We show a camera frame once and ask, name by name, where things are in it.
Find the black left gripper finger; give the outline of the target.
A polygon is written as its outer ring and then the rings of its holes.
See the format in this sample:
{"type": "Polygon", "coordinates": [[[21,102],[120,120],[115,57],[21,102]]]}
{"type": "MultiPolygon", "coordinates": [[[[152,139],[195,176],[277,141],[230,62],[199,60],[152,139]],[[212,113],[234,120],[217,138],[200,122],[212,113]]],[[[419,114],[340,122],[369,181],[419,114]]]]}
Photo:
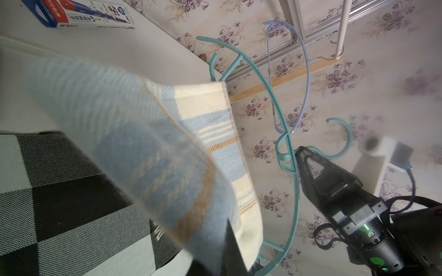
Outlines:
{"type": "Polygon", "coordinates": [[[227,221],[226,244],[223,251],[224,276],[248,276],[230,221],[227,221]]]}

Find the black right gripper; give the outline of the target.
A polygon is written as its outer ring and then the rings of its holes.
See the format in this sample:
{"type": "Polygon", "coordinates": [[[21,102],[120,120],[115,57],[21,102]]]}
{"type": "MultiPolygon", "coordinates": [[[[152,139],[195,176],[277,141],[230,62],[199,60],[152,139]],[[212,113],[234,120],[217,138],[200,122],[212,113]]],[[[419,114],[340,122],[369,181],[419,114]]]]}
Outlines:
{"type": "Polygon", "coordinates": [[[356,255],[356,263],[373,272],[403,269],[397,243],[379,219],[387,209],[385,202],[363,190],[358,177],[307,147],[299,147],[295,157],[304,195],[329,221],[319,231],[330,228],[338,235],[319,247],[328,250],[334,242],[343,242],[356,255]]]}

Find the light blue plastic hanger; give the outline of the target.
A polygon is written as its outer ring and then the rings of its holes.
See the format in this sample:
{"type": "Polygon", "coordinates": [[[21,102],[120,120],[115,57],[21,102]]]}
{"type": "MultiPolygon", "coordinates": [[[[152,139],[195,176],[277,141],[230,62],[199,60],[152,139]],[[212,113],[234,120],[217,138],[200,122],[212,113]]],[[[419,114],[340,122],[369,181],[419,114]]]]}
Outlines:
{"type": "Polygon", "coordinates": [[[299,41],[299,44],[303,50],[303,56],[304,56],[305,63],[306,63],[306,66],[304,68],[305,72],[301,72],[300,70],[291,71],[291,72],[287,73],[286,75],[283,75],[283,76],[275,79],[275,82],[276,82],[275,86],[280,86],[280,85],[288,84],[289,82],[295,81],[295,80],[303,78],[303,77],[307,78],[306,79],[306,92],[305,92],[304,100],[302,103],[302,108],[298,114],[298,118],[295,121],[292,120],[289,123],[287,123],[287,125],[293,124],[292,130],[289,132],[289,135],[292,135],[298,129],[298,125],[300,124],[300,122],[302,120],[302,116],[305,112],[305,109],[307,108],[307,103],[308,103],[308,98],[310,96],[310,88],[311,88],[311,80],[310,80],[310,78],[311,78],[310,63],[311,62],[310,62],[310,59],[308,58],[306,45],[305,45],[305,42],[302,38],[302,35],[293,25],[291,25],[287,22],[282,22],[282,21],[277,21],[277,20],[266,21],[264,23],[264,25],[267,26],[266,38],[267,38],[268,75],[269,75],[270,87],[273,87],[272,77],[271,77],[271,69],[270,69],[270,50],[269,50],[269,36],[270,36],[270,34],[278,31],[279,29],[287,28],[291,32],[295,33],[295,35],[299,41]]]}

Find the blue cream plaid scarf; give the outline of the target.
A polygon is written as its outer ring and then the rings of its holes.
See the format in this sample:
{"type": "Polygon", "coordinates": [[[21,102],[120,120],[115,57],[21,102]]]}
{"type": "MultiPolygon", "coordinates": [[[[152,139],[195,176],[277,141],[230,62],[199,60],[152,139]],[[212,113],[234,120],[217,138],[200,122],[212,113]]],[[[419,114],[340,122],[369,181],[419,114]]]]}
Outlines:
{"type": "Polygon", "coordinates": [[[37,59],[26,91],[133,203],[215,276],[227,221],[245,267],[263,226],[223,82],[167,86],[123,69],[37,59]]]}

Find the teal plastic hanger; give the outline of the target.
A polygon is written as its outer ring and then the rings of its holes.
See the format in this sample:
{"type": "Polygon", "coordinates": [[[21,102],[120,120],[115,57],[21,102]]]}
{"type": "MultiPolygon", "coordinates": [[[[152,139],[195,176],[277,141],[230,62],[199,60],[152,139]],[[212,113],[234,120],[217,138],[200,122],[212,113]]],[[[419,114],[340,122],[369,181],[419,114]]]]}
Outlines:
{"type": "MultiPolygon", "coordinates": [[[[283,261],[284,257],[286,257],[289,250],[291,249],[292,242],[295,237],[295,232],[296,232],[297,226],[298,226],[299,211],[300,211],[300,181],[299,181],[300,175],[299,175],[298,162],[295,160],[295,151],[292,148],[292,142],[291,142],[290,135],[296,131],[296,129],[299,125],[299,122],[302,118],[302,115],[304,113],[305,107],[307,105],[309,95],[310,95],[310,83],[311,83],[310,82],[310,77],[311,77],[310,63],[311,63],[311,61],[308,58],[308,53],[307,53],[307,49],[306,49],[304,41],[302,40],[302,38],[299,37],[298,34],[297,34],[297,36],[298,36],[300,45],[303,49],[303,55],[305,57],[305,62],[306,62],[307,87],[306,87],[306,94],[305,94],[305,99],[303,102],[303,109],[301,111],[301,115],[300,115],[300,117],[298,117],[298,120],[296,121],[294,127],[292,128],[292,131],[288,130],[288,123],[286,123],[286,121],[284,119],[281,107],[276,99],[276,96],[275,96],[273,90],[272,90],[272,86],[267,82],[267,80],[264,78],[264,76],[262,75],[262,73],[260,72],[258,67],[255,65],[255,63],[248,56],[246,56],[238,48],[236,48],[228,43],[225,43],[222,40],[218,40],[218,39],[214,39],[214,38],[210,38],[210,37],[204,37],[204,36],[197,37],[197,40],[199,40],[199,41],[204,41],[204,42],[213,43],[213,44],[216,44],[219,46],[223,46],[224,48],[230,49],[233,52],[238,54],[236,60],[232,63],[232,65],[229,67],[229,69],[226,70],[226,72],[222,76],[221,79],[223,79],[223,80],[226,79],[231,74],[231,71],[233,71],[233,69],[236,68],[237,64],[241,60],[245,60],[245,62],[252,68],[252,70],[260,78],[260,81],[262,82],[266,91],[268,92],[269,97],[271,98],[272,103],[275,106],[276,113],[279,116],[281,123],[282,123],[283,133],[281,134],[281,136],[278,138],[278,140],[276,142],[275,150],[276,150],[276,156],[277,156],[277,160],[278,160],[278,164],[279,164],[280,168],[283,171],[292,174],[294,177],[294,192],[295,192],[294,215],[293,215],[293,219],[292,219],[290,235],[287,239],[285,247],[280,247],[280,246],[278,246],[270,241],[267,241],[267,240],[263,241],[263,243],[262,243],[263,245],[268,246],[274,250],[277,250],[279,252],[279,254],[271,262],[269,262],[266,266],[264,266],[260,270],[256,271],[254,276],[270,276],[270,273],[278,267],[280,262],[283,261]],[[281,153],[279,151],[279,148],[280,148],[283,141],[286,142],[286,145],[289,149],[288,153],[281,153]],[[288,162],[288,161],[291,162],[291,167],[286,167],[283,164],[283,162],[288,162]]],[[[352,145],[352,140],[353,140],[353,132],[352,132],[349,124],[347,124],[345,121],[343,121],[339,118],[328,118],[327,123],[336,123],[336,124],[341,125],[342,127],[345,128],[349,140],[347,141],[347,144],[345,145],[344,149],[341,150],[338,154],[332,155],[332,156],[325,155],[318,148],[315,148],[315,147],[309,146],[309,149],[311,148],[314,151],[314,153],[318,153],[320,156],[325,157],[328,160],[336,160],[338,158],[343,157],[350,149],[350,147],[352,145]]]]}

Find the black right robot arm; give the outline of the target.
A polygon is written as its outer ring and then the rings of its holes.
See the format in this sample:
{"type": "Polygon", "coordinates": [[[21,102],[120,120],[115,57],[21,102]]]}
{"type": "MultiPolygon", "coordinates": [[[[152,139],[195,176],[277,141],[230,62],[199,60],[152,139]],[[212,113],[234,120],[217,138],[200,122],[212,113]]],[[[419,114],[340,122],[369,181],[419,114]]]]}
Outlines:
{"type": "Polygon", "coordinates": [[[295,153],[302,190],[326,218],[324,230],[347,246],[349,261],[367,266],[374,276],[439,276],[442,273],[442,205],[412,193],[409,205],[392,211],[396,198],[366,191],[367,181],[307,147],[295,153]]]}

